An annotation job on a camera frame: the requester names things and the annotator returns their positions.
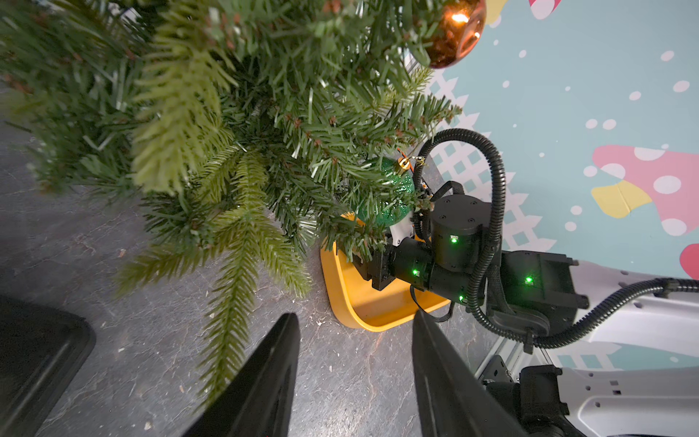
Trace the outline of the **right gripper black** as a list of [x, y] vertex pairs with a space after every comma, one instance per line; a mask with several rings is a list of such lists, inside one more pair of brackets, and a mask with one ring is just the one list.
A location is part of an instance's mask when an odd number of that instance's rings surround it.
[[369, 260], [354, 255], [352, 265], [377, 291], [395, 280], [402, 280], [419, 291], [429, 291], [434, 257], [429, 244], [407, 238], [399, 246], [387, 245], [382, 251], [373, 251]]

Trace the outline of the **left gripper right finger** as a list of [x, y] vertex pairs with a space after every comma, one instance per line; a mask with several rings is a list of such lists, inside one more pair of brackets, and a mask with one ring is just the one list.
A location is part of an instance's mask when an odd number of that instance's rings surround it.
[[422, 435], [526, 435], [517, 420], [474, 378], [426, 313], [414, 316], [411, 350]]

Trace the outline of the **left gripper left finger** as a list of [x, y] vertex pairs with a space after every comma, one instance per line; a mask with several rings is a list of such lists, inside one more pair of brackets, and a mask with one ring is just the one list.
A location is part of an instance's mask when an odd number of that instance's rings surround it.
[[287, 436], [299, 353], [299, 319], [287, 312], [185, 435]]

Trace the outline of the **green glitter ball ornament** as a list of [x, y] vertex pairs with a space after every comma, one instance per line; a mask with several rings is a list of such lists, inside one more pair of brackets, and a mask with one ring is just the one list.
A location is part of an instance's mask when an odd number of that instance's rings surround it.
[[366, 162], [368, 169], [379, 170], [383, 176], [382, 192], [378, 200], [362, 202], [357, 210], [359, 220], [372, 221], [383, 228], [403, 220], [413, 206], [408, 198], [414, 193], [410, 168], [402, 167], [402, 158], [372, 158]]

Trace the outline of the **small green christmas tree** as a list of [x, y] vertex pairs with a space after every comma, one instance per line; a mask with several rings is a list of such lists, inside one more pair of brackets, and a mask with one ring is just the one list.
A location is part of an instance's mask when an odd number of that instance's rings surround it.
[[315, 242], [363, 258], [388, 229], [372, 158], [459, 113], [426, 93], [444, 1], [5, 1], [1, 81], [51, 193], [139, 198], [149, 247], [121, 292], [221, 260], [202, 395], [244, 361], [258, 271], [305, 294]]

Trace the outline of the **orange shiny ball ornament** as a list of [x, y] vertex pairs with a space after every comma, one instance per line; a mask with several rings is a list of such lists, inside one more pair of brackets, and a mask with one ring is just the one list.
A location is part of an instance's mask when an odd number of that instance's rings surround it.
[[482, 37], [486, 17], [484, 0], [447, 1], [426, 47], [430, 68], [451, 67], [466, 58]]

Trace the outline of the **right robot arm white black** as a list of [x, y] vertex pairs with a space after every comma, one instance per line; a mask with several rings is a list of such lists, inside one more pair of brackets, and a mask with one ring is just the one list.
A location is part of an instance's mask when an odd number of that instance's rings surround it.
[[[487, 331], [527, 354], [577, 342], [631, 342], [668, 353], [698, 349], [698, 283], [580, 262], [562, 254], [506, 251], [505, 168], [493, 143], [468, 129], [447, 129], [420, 149], [457, 141], [475, 147], [491, 172], [491, 199], [460, 183], [413, 187], [428, 206], [413, 216], [413, 234], [391, 237], [384, 251], [356, 267], [375, 290], [395, 280], [410, 293], [429, 291], [462, 306]], [[494, 376], [488, 393], [523, 430], [560, 436], [695, 436], [697, 367], [600, 371], [554, 364], [528, 366], [517, 382]]]

